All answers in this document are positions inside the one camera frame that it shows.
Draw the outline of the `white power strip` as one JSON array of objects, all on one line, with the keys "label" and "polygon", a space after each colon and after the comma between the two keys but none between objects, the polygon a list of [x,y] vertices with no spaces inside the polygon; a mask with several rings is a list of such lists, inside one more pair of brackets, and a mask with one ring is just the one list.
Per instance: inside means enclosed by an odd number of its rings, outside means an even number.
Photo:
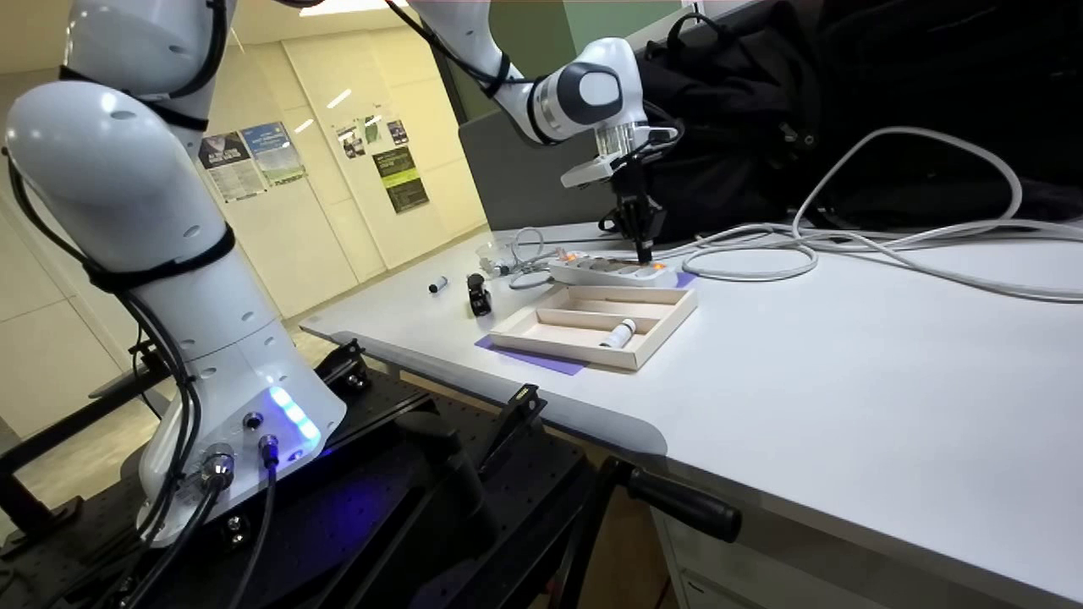
[{"label": "white power strip", "polygon": [[564,252],[547,263],[557,283],[610,288],[677,288],[679,274],[670,265],[604,257],[597,252]]}]

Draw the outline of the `grey partition panel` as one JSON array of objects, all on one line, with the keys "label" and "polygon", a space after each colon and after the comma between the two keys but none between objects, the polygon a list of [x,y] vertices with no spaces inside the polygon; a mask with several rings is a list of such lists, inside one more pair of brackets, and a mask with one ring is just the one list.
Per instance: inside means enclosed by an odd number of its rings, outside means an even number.
[{"label": "grey partition panel", "polygon": [[458,138],[492,230],[596,224],[614,208],[608,184],[566,189],[561,182],[573,166],[596,157],[591,132],[538,146],[494,111],[461,124]]}]

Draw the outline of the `clear plastic cup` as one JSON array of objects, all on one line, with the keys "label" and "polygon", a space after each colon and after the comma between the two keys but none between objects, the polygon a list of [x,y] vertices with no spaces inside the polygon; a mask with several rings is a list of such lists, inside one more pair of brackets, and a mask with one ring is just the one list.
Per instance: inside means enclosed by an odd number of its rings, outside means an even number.
[{"label": "clear plastic cup", "polygon": [[519,259],[507,239],[485,239],[477,246],[477,265],[490,278],[514,274]]}]

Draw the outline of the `black backpack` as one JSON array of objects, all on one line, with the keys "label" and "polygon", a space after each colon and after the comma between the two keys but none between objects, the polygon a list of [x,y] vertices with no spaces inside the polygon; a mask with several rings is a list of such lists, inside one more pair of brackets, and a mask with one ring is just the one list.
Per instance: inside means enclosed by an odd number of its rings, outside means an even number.
[{"label": "black backpack", "polygon": [[1083,0],[768,0],[676,20],[639,59],[684,126],[645,167],[658,242],[784,220],[877,129],[931,129],[999,155],[1019,218],[1083,218]]}]

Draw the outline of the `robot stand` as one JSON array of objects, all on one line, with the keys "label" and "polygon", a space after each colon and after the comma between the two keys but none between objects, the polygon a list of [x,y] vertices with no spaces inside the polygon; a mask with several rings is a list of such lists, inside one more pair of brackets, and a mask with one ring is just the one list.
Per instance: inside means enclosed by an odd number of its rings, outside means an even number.
[{"label": "robot stand", "polygon": [[179,550],[138,539],[135,477],[51,510],[16,470],[166,377],[147,370],[0,455],[0,609],[510,609],[554,586],[575,609],[615,488],[700,532],[734,542],[742,513],[616,456],[593,467],[545,431],[524,385],[497,414],[413,390],[332,350],[316,373],[347,419],[305,478],[260,490]]}]

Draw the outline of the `dark wall poster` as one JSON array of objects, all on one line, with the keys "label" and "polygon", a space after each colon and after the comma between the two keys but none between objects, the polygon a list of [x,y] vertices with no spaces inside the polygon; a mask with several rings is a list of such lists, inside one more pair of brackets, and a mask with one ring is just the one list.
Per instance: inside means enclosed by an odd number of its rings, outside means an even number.
[{"label": "dark wall poster", "polygon": [[421,173],[407,145],[371,154],[375,169],[395,213],[430,203]]}]

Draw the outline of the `group of small wall notices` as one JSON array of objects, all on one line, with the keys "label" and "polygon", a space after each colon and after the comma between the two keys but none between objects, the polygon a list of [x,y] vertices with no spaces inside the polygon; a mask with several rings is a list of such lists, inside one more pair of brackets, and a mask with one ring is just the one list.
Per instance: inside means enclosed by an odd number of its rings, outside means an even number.
[{"label": "group of small wall notices", "polygon": [[380,114],[340,124],[332,127],[332,133],[347,159],[387,153],[406,146],[410,142],[410,137],[401,119],[396,117],[384,119]]}]

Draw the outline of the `row of wall posters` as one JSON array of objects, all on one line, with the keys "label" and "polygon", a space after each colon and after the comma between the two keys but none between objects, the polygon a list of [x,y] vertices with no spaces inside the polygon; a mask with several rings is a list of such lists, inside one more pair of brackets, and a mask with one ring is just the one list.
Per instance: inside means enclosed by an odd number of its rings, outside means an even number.
[{"label": "row of wall posters", "polygon": [[248,200],[308,176],[280,121],[205,137],[198,161],[224,204]]}]

